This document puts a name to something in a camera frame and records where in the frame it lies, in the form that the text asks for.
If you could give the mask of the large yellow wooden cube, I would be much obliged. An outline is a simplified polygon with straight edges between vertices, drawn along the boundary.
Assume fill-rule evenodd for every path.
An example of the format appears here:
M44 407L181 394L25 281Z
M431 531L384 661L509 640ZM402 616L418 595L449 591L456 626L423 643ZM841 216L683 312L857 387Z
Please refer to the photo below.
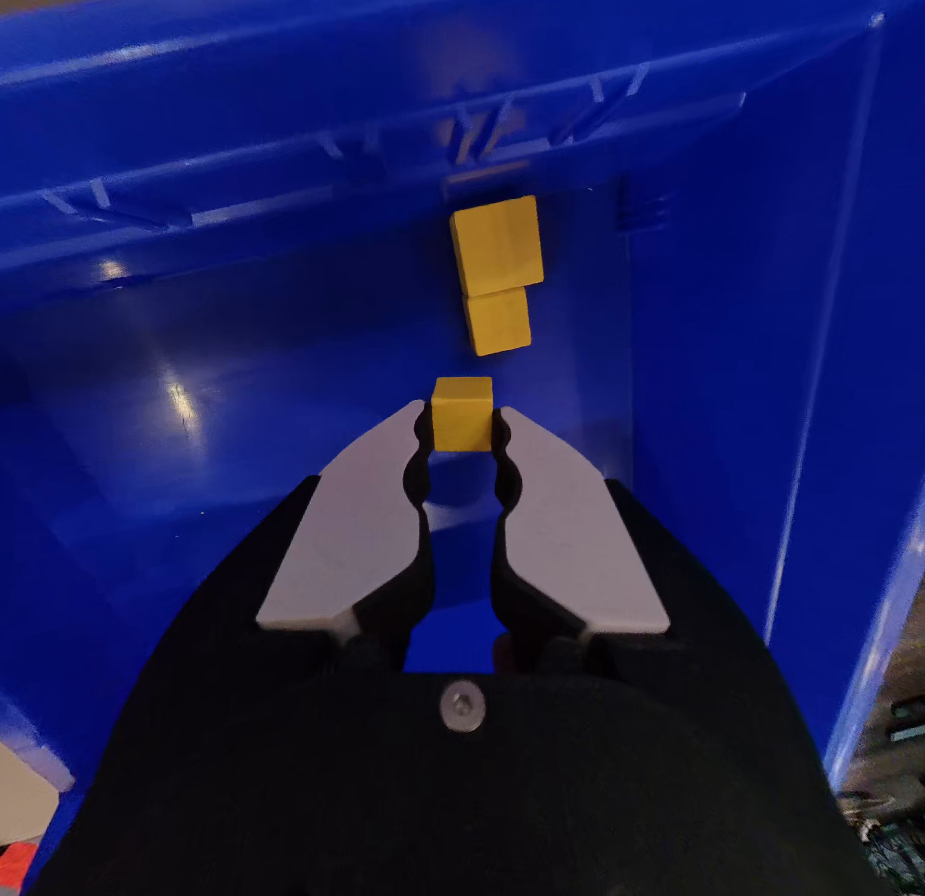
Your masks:
M455 211L449 219L466 298L544 281L537 198L533 195Z

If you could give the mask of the small yellow wooden cube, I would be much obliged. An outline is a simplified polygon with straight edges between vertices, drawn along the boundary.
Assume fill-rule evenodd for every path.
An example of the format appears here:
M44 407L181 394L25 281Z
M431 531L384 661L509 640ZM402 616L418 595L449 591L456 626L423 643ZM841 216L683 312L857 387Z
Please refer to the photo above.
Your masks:
M463 297L463 308L476 356L486 357L531 346L526 288Z
M494 405L490 377L439 377L430 406L434 451L491 451Z

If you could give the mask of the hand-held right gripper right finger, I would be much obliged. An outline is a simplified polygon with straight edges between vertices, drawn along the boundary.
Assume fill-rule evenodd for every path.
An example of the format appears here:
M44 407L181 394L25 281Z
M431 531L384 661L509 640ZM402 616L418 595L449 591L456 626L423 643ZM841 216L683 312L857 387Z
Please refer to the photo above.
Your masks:
M668 613L600 470L511 407L495 411L492 450L491 601L504 627L529 640L665 635Z

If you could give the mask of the blue plastic bin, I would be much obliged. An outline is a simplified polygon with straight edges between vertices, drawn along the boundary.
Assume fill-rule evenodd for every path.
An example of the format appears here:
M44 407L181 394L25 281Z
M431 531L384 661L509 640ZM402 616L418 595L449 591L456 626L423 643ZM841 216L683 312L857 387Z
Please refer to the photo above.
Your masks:
M2 728L25 894L890 894L832 783L923 574L923 0L93 0L2 18ZM478 357L449 219L537 198ZM662 636L256 624L341 450L492 379Z

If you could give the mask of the dark clutter pile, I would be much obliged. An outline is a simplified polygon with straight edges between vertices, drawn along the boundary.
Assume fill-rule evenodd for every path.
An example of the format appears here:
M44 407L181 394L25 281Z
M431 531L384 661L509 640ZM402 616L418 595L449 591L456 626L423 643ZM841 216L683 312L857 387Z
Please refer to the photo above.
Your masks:
M923 641L896 647L838 794L891 894L924 893Z

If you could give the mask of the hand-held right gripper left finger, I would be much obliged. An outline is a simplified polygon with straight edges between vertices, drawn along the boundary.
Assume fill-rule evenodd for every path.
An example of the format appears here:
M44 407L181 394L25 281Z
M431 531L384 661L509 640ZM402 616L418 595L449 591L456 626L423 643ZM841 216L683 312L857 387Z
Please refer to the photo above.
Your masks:
M402 670L431 610L435 568L423 504L430 404L415 399L344 447L317 485L256 614L265 632L374 643Z

